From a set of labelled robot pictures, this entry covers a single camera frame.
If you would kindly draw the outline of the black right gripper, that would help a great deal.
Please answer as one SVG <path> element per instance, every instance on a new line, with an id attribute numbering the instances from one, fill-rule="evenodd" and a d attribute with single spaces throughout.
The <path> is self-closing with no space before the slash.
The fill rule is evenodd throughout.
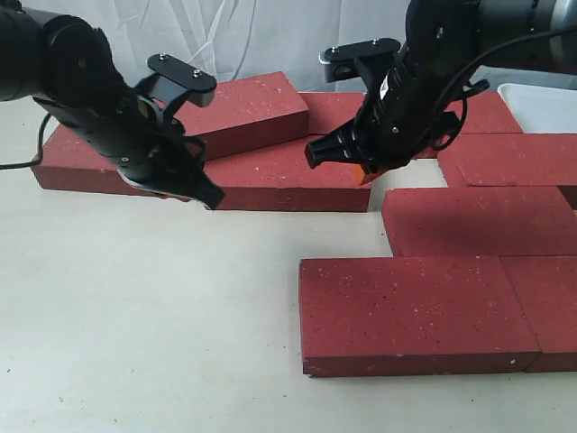
<path id="1" fill-rule="evenodd" d="M 426 149 L 442 150 L 460 132 L 460 117 L 445 110 L 452 99 L 437 103 L 443 90 L 442 79 L 404 77 L 390 69 L 381 85 L 369 90 L 353 119 L 307 144 L 309 167 L 357 164 L 353 179 L 363 186 L 408 165 Z"/>

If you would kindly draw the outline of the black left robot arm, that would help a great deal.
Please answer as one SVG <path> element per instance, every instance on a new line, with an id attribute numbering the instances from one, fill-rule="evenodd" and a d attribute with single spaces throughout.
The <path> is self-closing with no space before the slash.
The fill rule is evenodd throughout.
<path id="1" fill-rule="evenodd" d="M 114 166 L 129 185 L 215 209 L 224 191 L 204 172 L 206 145 L 175 117 L 206 107 L 216 80 L 177 58 L 147 60 L 134 87 L 116 69 L 103 31 L 69 14 L 1 3 L 1 99 L 31 97 Z"/>

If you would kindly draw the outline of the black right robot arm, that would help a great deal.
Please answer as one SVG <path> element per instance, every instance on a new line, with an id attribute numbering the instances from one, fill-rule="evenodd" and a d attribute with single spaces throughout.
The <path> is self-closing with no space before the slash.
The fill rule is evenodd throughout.
<path id="1" fill-rule="evenodd" d="M 360 78 L 367 88 L 356 116 L 307 144 L 310 167 L 350 163 L 370 182 L 426 149 L 441 151 L 463 129 L 450 109 L 489 87 L 482 66 L 572 75 L 573 1 L 413 1 L 406 39 L 336 46 L 319 59 L 329 82 Z"/>

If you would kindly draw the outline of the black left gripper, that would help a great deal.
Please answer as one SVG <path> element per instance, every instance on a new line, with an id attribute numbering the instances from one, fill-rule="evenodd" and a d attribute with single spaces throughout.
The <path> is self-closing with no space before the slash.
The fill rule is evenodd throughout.
<path id="1" fill-rule="evenodd" d="M 216 209 L 224 190 L 204 171 L 206 144 L 185 134 L 183 124 L 165 118 L 158 107 L 147 106 L 147 114 L 129 129 L 135 146 L 114 158 L 125 182 L 161 198 L 198 201 Z"/>

